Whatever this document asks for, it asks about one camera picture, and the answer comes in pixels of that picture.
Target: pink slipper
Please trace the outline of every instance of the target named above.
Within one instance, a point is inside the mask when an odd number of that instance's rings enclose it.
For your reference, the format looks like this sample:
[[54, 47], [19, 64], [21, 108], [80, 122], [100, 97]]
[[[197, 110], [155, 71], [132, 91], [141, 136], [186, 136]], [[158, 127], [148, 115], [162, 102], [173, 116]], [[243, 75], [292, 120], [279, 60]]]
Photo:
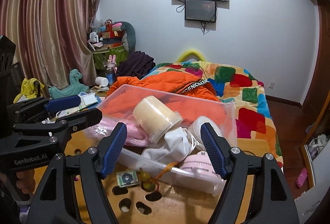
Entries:
[[297, 184], [297, 187], [298, 188], [301, 188], [303, 186], [303, 184], [305, 183], [306, 179], [308, 177], [308, 174], [307, 174], [307, 169], [304, 167], [299, 176], [297, 177], [297, 181], [296, 181], [296, 184]]

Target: green storage box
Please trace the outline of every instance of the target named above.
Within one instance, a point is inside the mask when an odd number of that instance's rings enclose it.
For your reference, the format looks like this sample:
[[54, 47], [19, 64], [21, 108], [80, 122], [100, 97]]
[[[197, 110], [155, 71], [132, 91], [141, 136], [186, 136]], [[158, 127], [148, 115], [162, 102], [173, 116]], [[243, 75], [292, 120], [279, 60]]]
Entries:
[[104, 49], [92, 53], [94, 57], [95, 68], [97, 70], [103, 70], [107, 68], [107, 60], [109, 59], [109, 55], [116, 55], [117, 66], [121, 61], [125, 61], [128, 57], [128, 52], [125, 50], [124, 46]]

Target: dark purple cloth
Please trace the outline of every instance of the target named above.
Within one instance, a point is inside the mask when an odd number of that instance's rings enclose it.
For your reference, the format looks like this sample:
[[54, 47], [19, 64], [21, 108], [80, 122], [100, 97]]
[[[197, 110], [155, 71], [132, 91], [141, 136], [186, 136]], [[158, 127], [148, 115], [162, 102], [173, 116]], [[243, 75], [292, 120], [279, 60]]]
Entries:
[[130, 76], [137, 77], [139, 80], [146, 76], [156, 64], [151, 56], [144, 52], [132, 52], [125, 61], [119, 63], [115, 78]]

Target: pink bunny toy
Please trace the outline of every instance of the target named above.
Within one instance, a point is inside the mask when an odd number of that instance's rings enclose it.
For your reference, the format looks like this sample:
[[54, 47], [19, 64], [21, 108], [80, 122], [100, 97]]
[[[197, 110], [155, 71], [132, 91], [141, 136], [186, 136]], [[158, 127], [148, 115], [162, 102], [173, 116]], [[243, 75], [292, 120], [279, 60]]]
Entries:
[[117, 72], [116, 55], [109, 55], [108, 68], [113, 69], [115, 73]]

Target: pink curtain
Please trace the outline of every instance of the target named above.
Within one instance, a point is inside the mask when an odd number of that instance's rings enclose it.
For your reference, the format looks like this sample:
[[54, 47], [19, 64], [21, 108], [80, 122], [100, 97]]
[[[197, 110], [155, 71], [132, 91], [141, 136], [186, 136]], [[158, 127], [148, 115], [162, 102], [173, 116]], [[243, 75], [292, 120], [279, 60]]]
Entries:
[[93, 85], [96, 71], [87, 48], [89, 0], [0, 0], [0, 33], [16, 46], [27, 78], [60, 89], [76, 68]]

